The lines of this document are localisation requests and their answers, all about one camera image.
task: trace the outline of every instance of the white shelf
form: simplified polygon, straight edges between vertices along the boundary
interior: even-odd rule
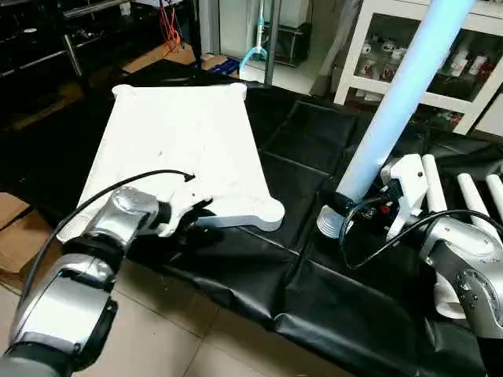
[[[410,2],[412,4],[429,5],[431,0],[399,0],[400,2]],[[503,19],[503,4],[496,2],[478,1],[470,11],[471,14],[479,14],[480,16],[488,16]]]
[[[353,76],[350,86],[356,89],[368,90],[370,92],[386,94],[390,87],[389,82],[367,79],[366,77]],[[447,97],[440,94],[426,92],[421,99],[422,104],[435,106],[436,108],[445,108],[453,112],[469,112],[472,108],[472,102],[459,100],[457,98]]]
[[[344,105],[348,90],[351,87],[380,94],[386,94],[390,87],[388,82],[354,75],[373,15],[379,13],[388,16],[421,20],[424,14],[426,14],[429,4],[430,0],[363,1],[343,72],[337,87],[336,96],[334,98],[335,103]],[[463,23],[463,28],[471,31],[503,36],[503,5],[491,2],[477,2]],[[464,114],[461,121],[454,129],[454,132],[466,134],[470,131],[490,99],[496,94],[497,89],[502,84],[503,58],[496,64],[496,68],[473,101],[463,101],[457,98],[427,92],[421,99],[421,103]]]

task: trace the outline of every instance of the tile floor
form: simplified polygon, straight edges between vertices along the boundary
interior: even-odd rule
[[[351,376],[139,265],[124,264],[113,296],[119,312],[103,354],[77,376]],[[6,346],[17,299],[0,287],[0,347]]]
[[[318,72],[325,59],[326,51],[312,52],[309,59],[305,60],[298,67],[289,67],[283,64],[274,65],[273,85],[291,90],[301,94],[309,94],[314,80],[318,77]],[[249,61],[241,78],[247,81],[264,82],[266,63],[264,61]]]

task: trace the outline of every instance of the white cylindrical pole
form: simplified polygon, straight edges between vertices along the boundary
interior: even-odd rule
[[[442,184],[440,183],[439,170],[432,155],[423,156],[423,168],[428,181],[428,190],[426,198],[428,200],[428,209],[430,212],[440,212],[447,210],[446,198],[443,195]]]
[[[466,207],[470,210],[476,210],[481,214],[486,214],[489,216],[489,212],[487,212],[486,205],[482,201],[482,197],[479,194],[479,190],[475,186],[475,183],[470,174],[462,173],[457,176],[457,182],[461,187],[461,192],[463,194],[464,202],[466,203]],[[500,241],[500,236],[497,234],[496,229],[489,224],[487,221],[482,218],[477,218],[472,216],[473,225],[477,228],[481,228],[486,231],[490,235],[492,235],[496,240]]]
[[[503,220],[503,183],[496,174],[488,175],[486,182],[494,204],[496,204],[497,212],[500,214],[501,220]]]
[[[337,192],[355,202],[367,193],[416,111],[474,2],[475,0],[431,0]]]

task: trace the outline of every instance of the red wire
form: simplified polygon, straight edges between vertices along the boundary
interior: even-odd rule
[[[165,8],[163,6],[160,6],[160,27],[163,39],[167,47],[166,54],[173,51],[181,42],[180,34],[175,27],[175,22],[176,13],[174,7],[171,8],[171,20],[169,20]]]

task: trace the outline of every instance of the cardboard box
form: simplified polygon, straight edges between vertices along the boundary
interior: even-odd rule
[[[123,71],[127,73],[133,73],[139,71],[142,68],[148,67],[161,59],[171,60],[175,63],[189,65],[196,61],[194,53],[192,51],[192,46],[184,43],[183,48],[178,46],[175,51],[167,52],[167,47],[163,44],[157,46],[155,49],[148,51],[147,53],[141,55],[139,58],[131,61],[123,67]]]
[[[0,221],[9,223],[0,232],[0,281],[10,287],[21,289],[31,264],[40,247],[52,232],[40,214],[29,211],[13,221],[28,205],[9,194],[0,195]],[[40,280],[61,256],[62,244],[54,240],[42,261],[36,281]]]

